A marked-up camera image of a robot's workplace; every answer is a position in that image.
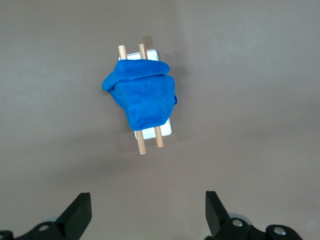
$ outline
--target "silver screw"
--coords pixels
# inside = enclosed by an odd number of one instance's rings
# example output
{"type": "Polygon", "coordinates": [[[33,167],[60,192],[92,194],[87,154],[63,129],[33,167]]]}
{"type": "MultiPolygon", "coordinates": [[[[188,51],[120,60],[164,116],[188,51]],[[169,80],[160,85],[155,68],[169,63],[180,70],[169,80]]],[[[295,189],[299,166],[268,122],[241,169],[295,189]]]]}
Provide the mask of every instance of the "silver screw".
{"type": "Polygon", "coordinates": [[[242,221],[240,221],[239,219],[233,220],[232,224],[236,227],[242,227],[244,224],[242,223],[242,221]]]}
{"type": "Polygon", "coordinates": [[[287,234],[286,231],[283,228],[279,227],[279,226],[275,227],[273,230],[274,230],[274,232],[276,234],[279,234],[279,235],[282,235],[282,236],[287,234]]]}
{"type": "Polygon", "coordinates": [[[43,225],[43,226],[41,226],[41,227],[39,227],[39,231],[40,232],[42,232],[42,231],[45,231],[45,230],[47,230],[49,228],[49,225],[43,225]]]}

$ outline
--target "folded blue fabric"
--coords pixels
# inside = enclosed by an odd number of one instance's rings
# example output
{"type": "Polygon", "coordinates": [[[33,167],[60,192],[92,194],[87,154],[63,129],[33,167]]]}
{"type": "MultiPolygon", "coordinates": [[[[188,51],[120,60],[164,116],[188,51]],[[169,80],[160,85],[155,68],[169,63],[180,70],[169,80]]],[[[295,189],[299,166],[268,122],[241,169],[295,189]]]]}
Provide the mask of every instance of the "folded blue fabric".
{"type": "Polygon", "coordinates": [[[170,117],[177,98],[169,71],[162,61],[125,59],[103,81],[102,89],[123,108],[132,130],[161,126],[170,117]]]}

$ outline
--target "blue towel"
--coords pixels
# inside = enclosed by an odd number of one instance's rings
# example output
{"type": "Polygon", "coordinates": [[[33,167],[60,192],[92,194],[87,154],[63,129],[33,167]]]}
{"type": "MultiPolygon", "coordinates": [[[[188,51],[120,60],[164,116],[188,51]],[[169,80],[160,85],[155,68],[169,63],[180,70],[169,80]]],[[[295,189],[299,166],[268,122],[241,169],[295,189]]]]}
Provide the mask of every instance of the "blue towel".
{"type": "Polygon", "coordinates": [[[102,83],[123,108],[132,130],[161,126],[177,104],[175,81],[162,61],[120,60],[102,83]]]}

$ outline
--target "gray floor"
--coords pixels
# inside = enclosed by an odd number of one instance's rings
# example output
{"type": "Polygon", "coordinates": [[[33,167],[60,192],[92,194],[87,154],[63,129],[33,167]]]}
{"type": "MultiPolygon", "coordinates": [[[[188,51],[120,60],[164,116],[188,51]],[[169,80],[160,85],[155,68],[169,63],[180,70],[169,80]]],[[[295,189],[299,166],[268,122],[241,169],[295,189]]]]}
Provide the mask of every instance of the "gray floor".
{"type": "Polygon", "coordinates": [[[202,240],[214,190],[318,239],[319,39],[318,0],[0,0],[0,229],[90,192],[82,240],[202,240]],[[142,156],[101,83],[148,35],[179,103],[142,156]]]}

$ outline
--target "cloth fold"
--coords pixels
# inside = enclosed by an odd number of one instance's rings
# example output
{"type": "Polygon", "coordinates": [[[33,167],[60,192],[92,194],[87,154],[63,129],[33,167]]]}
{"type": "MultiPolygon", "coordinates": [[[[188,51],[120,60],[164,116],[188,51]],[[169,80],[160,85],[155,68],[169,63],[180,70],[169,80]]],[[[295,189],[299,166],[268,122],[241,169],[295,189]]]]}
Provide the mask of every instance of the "cloth fold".
{"type": "Polygon", "coordinates": [[[175,81],[162,61],[119,60],[102,83],[123,108],[129,126],[138,131],[161,126],[177,104],[175,81]]]}

